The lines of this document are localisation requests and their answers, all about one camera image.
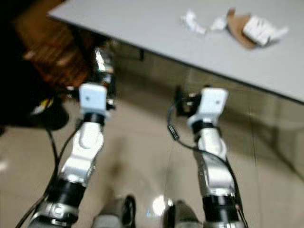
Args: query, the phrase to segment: tiled floor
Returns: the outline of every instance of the tiled floor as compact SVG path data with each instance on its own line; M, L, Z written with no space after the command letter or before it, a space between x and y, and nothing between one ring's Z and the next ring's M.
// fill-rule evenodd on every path
M228 156L239 182L249 226L304 228L304 183L276 155L283 156L303 175L302 106L150 54L141 68L143 76L132 71L140 62L122 62L128 71L122 67L118 73L117 110L106 123L105 145L75 228L90 227L93 216L110 198L128 193L137 200L139 228L162 226L161 212L152 206L162 196L165 200L184 199L204 220L196 162L190 151L172 141L166 129L166 112L173 84L177 83L185 83L188 91L198 90L205 83L230 91L220 127L230 148ZM178 72L182 76L174 78ZM70 121L54 132L58 148L79 117L78 103L69 101L65 106ZM175 122L181 136L191 143L192 134L185 120L178 118ZM0 137L1 228L13 228L42 194L52 162L51 147L43 130L8 127Z

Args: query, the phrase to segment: white table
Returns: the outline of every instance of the white table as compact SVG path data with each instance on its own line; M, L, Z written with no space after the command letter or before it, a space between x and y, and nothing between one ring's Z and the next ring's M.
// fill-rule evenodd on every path
M202 25L236 7L290 29L267 48L247 50L227 32L202 37L180 16L192 9ZM303 0L68 0L50 12L58 20L304 102Z

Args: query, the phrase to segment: table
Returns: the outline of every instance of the table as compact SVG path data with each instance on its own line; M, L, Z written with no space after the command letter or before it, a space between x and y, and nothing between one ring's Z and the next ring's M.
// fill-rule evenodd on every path
M202 37L187 31L188 9L202 25L236 7L290 31L279 43L248 50L228 31ZM68 0L50 16L192 67L304 103L302 0Z

